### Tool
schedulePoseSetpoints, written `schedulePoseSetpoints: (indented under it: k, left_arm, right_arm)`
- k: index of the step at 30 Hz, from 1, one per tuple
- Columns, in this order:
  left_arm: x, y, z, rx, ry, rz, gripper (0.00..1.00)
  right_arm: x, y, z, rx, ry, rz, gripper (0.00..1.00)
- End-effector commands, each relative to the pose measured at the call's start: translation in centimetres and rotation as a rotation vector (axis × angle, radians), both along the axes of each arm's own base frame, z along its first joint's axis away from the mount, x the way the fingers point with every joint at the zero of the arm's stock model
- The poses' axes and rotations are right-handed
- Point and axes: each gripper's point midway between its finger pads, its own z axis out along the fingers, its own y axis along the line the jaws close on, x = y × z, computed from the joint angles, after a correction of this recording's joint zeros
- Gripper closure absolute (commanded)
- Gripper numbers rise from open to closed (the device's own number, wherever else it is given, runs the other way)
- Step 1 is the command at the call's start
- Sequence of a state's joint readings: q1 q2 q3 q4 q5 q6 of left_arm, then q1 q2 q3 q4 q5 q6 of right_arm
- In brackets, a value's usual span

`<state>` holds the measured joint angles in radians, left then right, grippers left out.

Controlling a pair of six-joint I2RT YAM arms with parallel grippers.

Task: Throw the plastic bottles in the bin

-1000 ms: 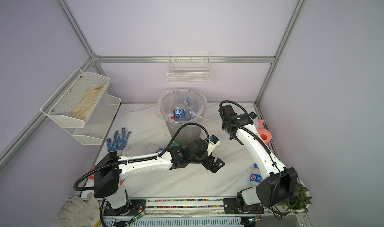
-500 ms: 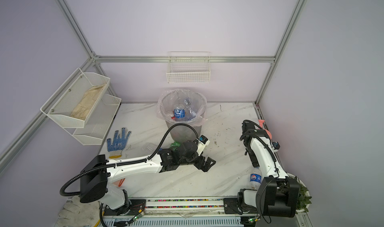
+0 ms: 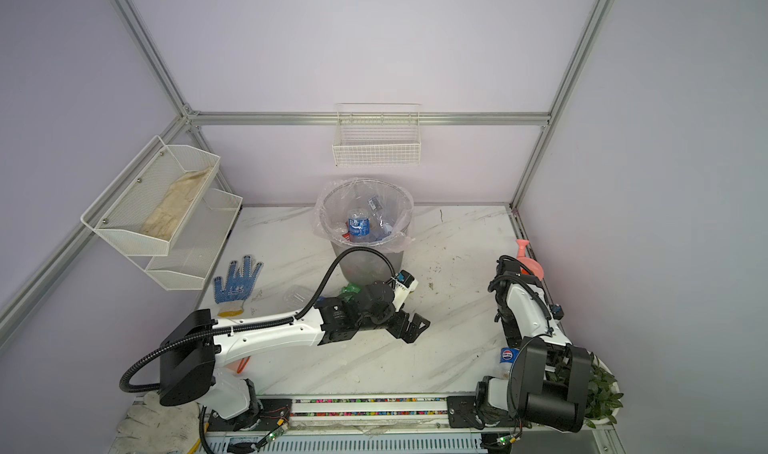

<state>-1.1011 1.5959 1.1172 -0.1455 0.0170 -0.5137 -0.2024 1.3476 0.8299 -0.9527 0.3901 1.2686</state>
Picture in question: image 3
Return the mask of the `pepsi label plastic bottle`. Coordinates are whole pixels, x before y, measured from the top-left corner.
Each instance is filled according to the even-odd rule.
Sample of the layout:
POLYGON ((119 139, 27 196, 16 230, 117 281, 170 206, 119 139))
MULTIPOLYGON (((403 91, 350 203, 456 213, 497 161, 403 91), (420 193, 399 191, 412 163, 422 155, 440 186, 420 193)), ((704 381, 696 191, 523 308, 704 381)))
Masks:
POLYGON ((499 353, 499 364, 497 374, 500 378, 508 379, 511 370, 518 358, 519 350, 516 348, 503 347, 499 353))

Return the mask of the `white cap clear bottle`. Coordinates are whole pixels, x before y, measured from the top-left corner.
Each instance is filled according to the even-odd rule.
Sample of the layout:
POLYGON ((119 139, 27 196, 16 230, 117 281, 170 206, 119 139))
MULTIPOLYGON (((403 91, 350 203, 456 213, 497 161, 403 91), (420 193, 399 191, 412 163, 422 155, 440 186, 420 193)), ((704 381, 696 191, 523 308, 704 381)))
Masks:
POLYGON ((376 195, 368 200, 371 213, 370 225, 378 239, 384 239, 390 236, 394 230, 393 220, 387 209, 384 207, 380 198, 376 195))

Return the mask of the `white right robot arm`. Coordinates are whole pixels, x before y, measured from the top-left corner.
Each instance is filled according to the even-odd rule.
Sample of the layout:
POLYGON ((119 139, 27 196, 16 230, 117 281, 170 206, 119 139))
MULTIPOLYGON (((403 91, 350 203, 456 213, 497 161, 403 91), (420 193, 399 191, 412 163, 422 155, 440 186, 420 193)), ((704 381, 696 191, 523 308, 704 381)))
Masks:
POLYGON ((475 409, 486 425, 508 419, 561 432, 581 430, 587 413, 592 357, 562 331, 560 306, 522 260, 502 255, 488 292, 497 306, 507 347, 515 356, 500 377, 477 385, 475 409))

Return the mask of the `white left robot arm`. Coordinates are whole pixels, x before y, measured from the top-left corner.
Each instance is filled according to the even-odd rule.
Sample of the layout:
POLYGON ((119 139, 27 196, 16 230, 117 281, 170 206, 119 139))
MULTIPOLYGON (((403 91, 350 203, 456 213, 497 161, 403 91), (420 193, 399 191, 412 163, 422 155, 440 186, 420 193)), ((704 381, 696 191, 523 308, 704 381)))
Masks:
POLYGON ((163 342, 169 351, 161 355, 159 403, 196 402, 225 420, 255 418, 260 406, 254 383, 230 373, 230 364, 261 352, 345 342, 362 331, 385 330, 411 344, 430 326, 403 310, 416 285, 376 282, 350 297, 320 298, 301 319, 272 318, 263 329, 223 320, 220 335, 213 334, 210 311, 197 311, 163 342))

